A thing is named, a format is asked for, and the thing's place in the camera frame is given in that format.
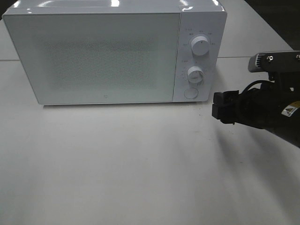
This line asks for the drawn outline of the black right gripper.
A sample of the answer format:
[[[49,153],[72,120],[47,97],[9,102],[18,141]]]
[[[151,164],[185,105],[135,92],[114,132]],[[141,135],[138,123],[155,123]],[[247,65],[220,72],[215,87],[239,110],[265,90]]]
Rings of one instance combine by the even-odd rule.
[[[300,100],[300,52],[259,52],[248,63],[250,73],[268,72],[239,91],[236,123],[259,129],[299,129],[300,110],[291,116],[284,109]]]

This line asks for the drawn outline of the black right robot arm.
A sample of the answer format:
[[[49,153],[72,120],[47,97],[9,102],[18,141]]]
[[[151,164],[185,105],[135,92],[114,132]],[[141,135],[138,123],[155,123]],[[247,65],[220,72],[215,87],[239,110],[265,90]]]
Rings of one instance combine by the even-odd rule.
[[[300,146],[300,73],[269,73],[269,81],[255,81],[238,96],[237,123],[267,130]]]

